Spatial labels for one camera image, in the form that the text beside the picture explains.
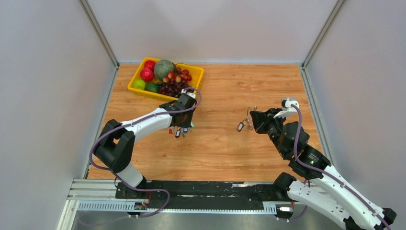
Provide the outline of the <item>large silver keyring with clips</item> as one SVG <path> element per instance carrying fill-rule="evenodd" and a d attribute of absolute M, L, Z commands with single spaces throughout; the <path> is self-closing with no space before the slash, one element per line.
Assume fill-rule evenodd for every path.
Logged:
<path fill-rule="evenodd" d="M 256 111 L 257 110 L 257 106 L 253 106 L 253 107 L 248 107 L 247 108 L 247 116 L 246 118 L 242 121 L 242 123 L 245 125 L 245 127 L 247 128 L 247 130 L 252 130 L 253 129 L 253 124 L 251 121 L 251 115 L 250 112 L 251 111 Z"/>

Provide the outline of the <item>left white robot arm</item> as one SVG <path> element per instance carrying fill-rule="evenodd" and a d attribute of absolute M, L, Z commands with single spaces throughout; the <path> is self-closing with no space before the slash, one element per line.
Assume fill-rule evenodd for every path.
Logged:
<path fill-rule="evenodd" d="M 134 145 L 142 138 L 166 128 L 175 128 L 177 136 L 192 126 L 192 117 L 202 101 L 199 92 L 184 92 L 177 100 L 161 104 L 154 111 L 133 120 L 118 122 L 110 120 L 92 145 L 89 159 L 99 168 L 93 157 L 99 159 L 108 170 L 120 179 L 134 198 L 142 198 L 147 189 L 145 177 L 131 163 Z"/>

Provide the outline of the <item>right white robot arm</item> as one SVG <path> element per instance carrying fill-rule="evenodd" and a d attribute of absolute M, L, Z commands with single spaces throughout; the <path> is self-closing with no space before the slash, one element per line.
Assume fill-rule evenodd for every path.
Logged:
<path fill-rule="evenodd" d="M 295 104 L 249 111 L 249 124 L 258 134 L 266 134 L 276 150 L 299 176 L 325 191 L 325 195 L 288 173 L 275 180 L 273 193 L 279 200 L 288 197 L 316 210 L 344 230 L 389 230 L 396 212 L 368 200 L 337 171 L 330 160 L 308 144 L 302 128 L 302 113 Z"/>

